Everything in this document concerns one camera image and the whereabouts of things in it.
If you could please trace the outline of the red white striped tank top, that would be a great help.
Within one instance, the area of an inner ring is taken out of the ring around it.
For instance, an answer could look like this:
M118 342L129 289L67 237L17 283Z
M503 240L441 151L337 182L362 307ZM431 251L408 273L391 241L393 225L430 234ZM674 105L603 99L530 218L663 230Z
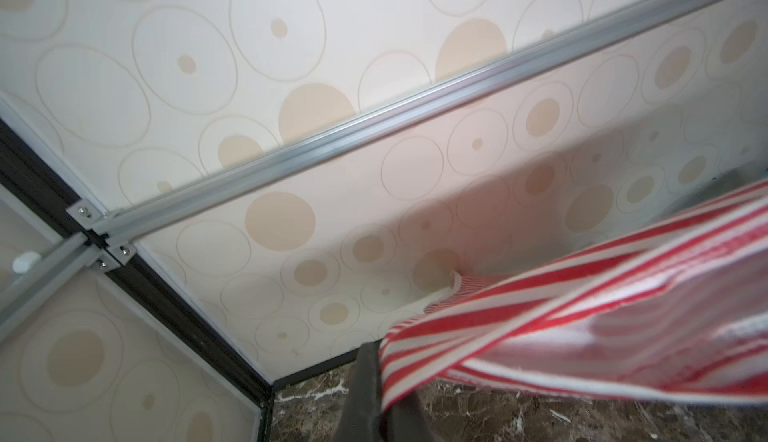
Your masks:
M767 184L517 276L458 276L379 349L381 406L445 379L596 399L767 399Z

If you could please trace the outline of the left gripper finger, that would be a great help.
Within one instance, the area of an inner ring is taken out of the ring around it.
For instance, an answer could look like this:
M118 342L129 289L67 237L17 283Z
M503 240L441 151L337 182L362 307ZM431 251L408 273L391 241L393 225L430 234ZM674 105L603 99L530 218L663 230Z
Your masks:
M416 392L407 394L389 409L382 407L379 343L362 344L351 369L348 394L333 441L427 442L432 432Z

